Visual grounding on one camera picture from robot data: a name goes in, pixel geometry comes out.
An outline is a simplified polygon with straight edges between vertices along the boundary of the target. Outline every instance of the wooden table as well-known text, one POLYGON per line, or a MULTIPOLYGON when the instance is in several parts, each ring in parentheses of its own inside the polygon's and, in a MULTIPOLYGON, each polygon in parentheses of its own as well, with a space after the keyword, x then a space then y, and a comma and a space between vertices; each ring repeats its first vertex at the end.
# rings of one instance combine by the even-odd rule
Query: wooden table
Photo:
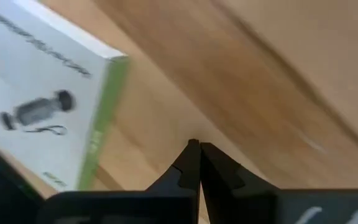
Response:
MULTIPOLYGON (((213 142, 279 187, 358 188, 358 116, 343 103, 350 90, 337 83, 328 91, 324 75, 334 83, 332 71, 337 70, 319 70, 325 67, 320 60, 311 63, 310 51, 294 51, 290 41, 280 42, 291 36, 280 36, 253 14, 252 7, 263 13, 257 3, 43 2, 132 58, 94 189, 145 189, 191 138, 213 142), (310 64, 296 60, 294 52, 307 55, 310 64)), ((277 18, 286 15, 282 8, 275 13, 277 18)), ((276 20, 281 26, 288 22, 276 20)), ((324 52, 319 49, 314 57, 324 52)), ((353 96, 351 103, 358 106, 357 99, 353 96)), ((7 159, 44 197, 55 193, 7 159)), ((206 220, 203 205, 201 221, 206 220)))

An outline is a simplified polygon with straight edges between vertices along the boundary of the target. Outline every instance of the product box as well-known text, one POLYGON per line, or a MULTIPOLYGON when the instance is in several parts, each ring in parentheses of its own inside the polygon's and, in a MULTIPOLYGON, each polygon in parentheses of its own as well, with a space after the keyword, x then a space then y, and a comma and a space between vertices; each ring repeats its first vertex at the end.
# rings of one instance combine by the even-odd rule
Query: product box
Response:
POLYGON ((58 191, 89 188, 127 65, 41 3, 0 0, 0 150, 58 191))

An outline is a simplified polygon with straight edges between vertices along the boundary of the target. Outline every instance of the black object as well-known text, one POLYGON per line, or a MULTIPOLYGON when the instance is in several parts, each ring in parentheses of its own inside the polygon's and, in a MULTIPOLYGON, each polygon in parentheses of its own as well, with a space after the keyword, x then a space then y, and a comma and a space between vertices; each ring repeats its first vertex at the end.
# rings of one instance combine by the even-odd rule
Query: black object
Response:
POLYGON ((358 190, 281 190, 197 140, 147 190, 60 193, 34 223, 197 223, 200 182, 211 224, 358 224, 358 190))
POLYGON ((16 121, 27 126, 51 118, 55 111, 69 112, 74 105, 74 97, 67 90, 60 90, 55 98, 37 98, 17 106, 14 115, 2 112, 0 120, 7 130, 15 130, 16 121))

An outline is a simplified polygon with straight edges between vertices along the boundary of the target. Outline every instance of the light wood surface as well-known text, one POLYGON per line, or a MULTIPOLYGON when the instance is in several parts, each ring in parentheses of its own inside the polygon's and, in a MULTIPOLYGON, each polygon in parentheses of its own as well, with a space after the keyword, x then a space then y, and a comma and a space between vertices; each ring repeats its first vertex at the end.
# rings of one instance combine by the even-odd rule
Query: light wood surface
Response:
POLYGON ((358 135, 358 0, 217 0, 276 50, 358 135))
POLYGON ((358 187, 358 136, 336 105, 231 10, 207 0, 43 2, 132 58, 95 189, 145 189, 190 138, 279 187, 358 187))

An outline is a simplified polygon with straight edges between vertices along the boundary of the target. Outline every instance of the product image on box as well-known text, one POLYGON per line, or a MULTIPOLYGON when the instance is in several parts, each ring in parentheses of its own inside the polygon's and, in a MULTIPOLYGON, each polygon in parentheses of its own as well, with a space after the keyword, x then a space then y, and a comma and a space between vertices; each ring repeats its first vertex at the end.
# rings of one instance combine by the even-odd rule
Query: product image on box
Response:
MULTIPOLYGON (((14 109, 13 115, 7 112, 1 112, 0 119, 5 129, 12 131, 16 129, 15 123, 28 126, 52 118, 55 116, 56 111, 67 113, 74 107, 75 99, 73 95, 67 90, 60 90, 55 93, 55 97, 52 99, 37 98, 17 106, 14 109)), ((25 132, 40 133, 43 131, 51 131, 57 135, 64 135, 67 129, 64 126, 53 125, 25 132)))

